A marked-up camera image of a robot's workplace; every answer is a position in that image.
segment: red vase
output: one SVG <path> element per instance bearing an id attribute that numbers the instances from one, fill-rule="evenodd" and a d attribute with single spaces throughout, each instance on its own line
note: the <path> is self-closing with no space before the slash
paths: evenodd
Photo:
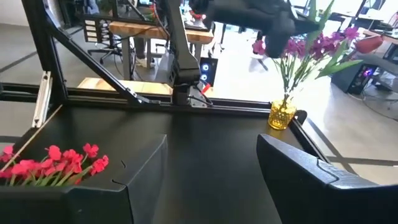
<path id="1" fill-rule="evenodd" d="M 368 54 L 383 44 L 383 36 L 363 38 L 355 43 L 356 50 L 362 54 Z"/>

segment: concrete floor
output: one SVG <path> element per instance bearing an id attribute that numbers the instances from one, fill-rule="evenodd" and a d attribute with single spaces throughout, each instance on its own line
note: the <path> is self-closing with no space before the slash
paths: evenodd
<path id="1" fill-rule="evenodd" d="M 24 38 L 12 38 L 14 35 Z M 215 80 L 215 92 L 221 98 L 272 101 L 281 94 L 280 78 L 272 61 L 264 59 L 261 65 L 250 57 L 251 37 L 234 32 L 226 34 L 226 49 L 219 57 Z M 0 55 L 0 71 L 3 66 L 35 49 L 27 27 L 0 25 L 0 40 L 6 40 L 0 41 L 0 49 L 7 52 Z M 73 40 L 85 50 L 95 47 L 84 43 L 82 32 L 73 35 Z M 85 77 L 97 77 L 66 48 L 60 44 L 57 48 L 68 86 L 78 86 Z M 122 78 L 113 57 L 105 60 L 104 66 L 116 78 Z M 116 66 L 122 70 L 118 58 Z M 139 73 L 145 80 L 150 80 L 153 75 L 153 71 L 146 73 L 141 69 Z M 0 72 L 0 82 L 38 84 L 41 74 L 39 58 L 34 55 Z M 309 83 L 297 102 L 300 109 L 309 113 L 310 119 L 304 124 L 306 132 L 335 166 L 378 184 L 398 184 L 398 169 L 394 167 L 398 166 L 398 122 L 375 113 L 362 101 L 342 93 L 330 84 L 329 78 Z M 3 115 L 0 116 L 0 124 L 7 127 L 0 128 L 0 136 L 21 136 L 31 124 L 34 106 L 0 102 L 0 108 Z"/>

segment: black tabletop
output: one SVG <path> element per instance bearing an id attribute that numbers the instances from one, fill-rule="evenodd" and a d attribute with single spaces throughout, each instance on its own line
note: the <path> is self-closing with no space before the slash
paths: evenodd
<path id="1" fill-rule="evenodd" d="M 63 106 L 24 157 L 50 144 L 69 149 L 90 142 L 112 161 L 166 134 L 169 156 L 154 223 L 280 223 L 256 156 L 264 133 L 301 148 L 291 130 L 273 131 L 265 117 Z"/>

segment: yellow glass vase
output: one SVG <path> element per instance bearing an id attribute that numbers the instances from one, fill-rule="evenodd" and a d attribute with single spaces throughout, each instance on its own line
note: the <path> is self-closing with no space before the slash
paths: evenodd
<path id="1" fill-rule="evenodd" d="M 296 106 L 288 101 L 282 106 L 283 100 L 272 102 L 268 124 L 276 130 L 285 130 L 296 113 Z"/>

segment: wooden board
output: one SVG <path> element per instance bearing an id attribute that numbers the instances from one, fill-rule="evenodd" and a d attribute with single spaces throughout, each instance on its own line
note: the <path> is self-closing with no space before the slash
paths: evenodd
<path id="1" fill-rule="evenodd" d="M 125 87 L 129 87 L 136 93 L 150 93 L 150 94 L 160 94 L 160 95 L 171 95 L 173 93 L 173 89 L 169 87 L 168 84 L 126 81 L 126 80 L 120 80 L 120 82 Z M 77 88 L 115 91 L 114 88 L 112 88 L 101 78 L 85 78 Z M 206 92 L 206 96 L 214 97 L 212 88 L 210 88 Z"/>
<path id="2" fill-rule="evenodd" d="M 150 39 L 166 39 L 166 33 L 156 26 L 126 23 L 126 22 L 111 22 L 109 29 L 112 33 L 118 35 L 137 35 Z M 194 44 L 209 44 L 213 40 L 211 32 L 186 30 L 188 42 Z"/>
<path id="3" fill-rule="evenodd" d="M 372 32 L 372 31 L 370 31 L 370 30 L 364 30 L 364 31 L 363 31 L 363 34 L 368 35 L 368 36 L 375 36 L 375 35 L 380 36 L 380 34 L 378 34 L 378 33 L 376 33 L 376 32 Z M 386 42 L 390 42 L 390 43 L 392 43 L 392 44 L 398 45 L 398 39 L 395 39 L 395 38 L 392 38 L 392 37 L 388 37 L 388 36 L 384 36 L 383 39 L 384 39 L 384 41 L 386 41 Z"/>

